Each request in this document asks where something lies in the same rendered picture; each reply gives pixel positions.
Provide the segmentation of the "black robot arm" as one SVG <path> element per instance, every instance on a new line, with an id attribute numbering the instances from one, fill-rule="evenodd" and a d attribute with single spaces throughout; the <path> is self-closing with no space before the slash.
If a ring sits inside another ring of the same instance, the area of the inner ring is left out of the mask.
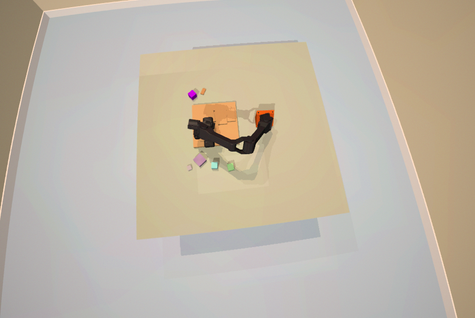
<path id="1" fill-rule="evenodd" d="M 240 154 L 252 154 L 255 149 L 256 143 L 265 133 L 271 131 L 273 117 L 270 116 L 270 113 L 265 113 L 260 115 L 260 121 L 258 122 L 257 130 L 251 136 L 242 136 L 238 139 L 229 139 L 221 134 L 216 133 L 215 123 L 212 123 L 208 120 L 200 121 L 196 119 L 189 119 L 188 129 L 193 130 L 193 136 L 195 139 L 202 140 L 211 140 L 231 152 L 238 152 Z M 243 149 L 240 150 L 236 148 L 236 144 L 244 142 Z"/>

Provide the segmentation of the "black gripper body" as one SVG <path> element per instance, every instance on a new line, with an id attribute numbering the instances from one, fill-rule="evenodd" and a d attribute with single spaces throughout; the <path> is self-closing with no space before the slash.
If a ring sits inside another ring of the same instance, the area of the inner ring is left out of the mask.
<path id="1" fill-rule="evenodd" d="M 208 120 L 210 122 L 213 122 L 213 118 L 212 117 L 204 117 L 203 118 L 203 121 L 205 120 Z M 204 141 L 204 147 L 205 148 L 210 148 L 210 147 L 214 147 L 215 146 L 215 143 L 211 140 L 207 140 L 207 141 Z"/>

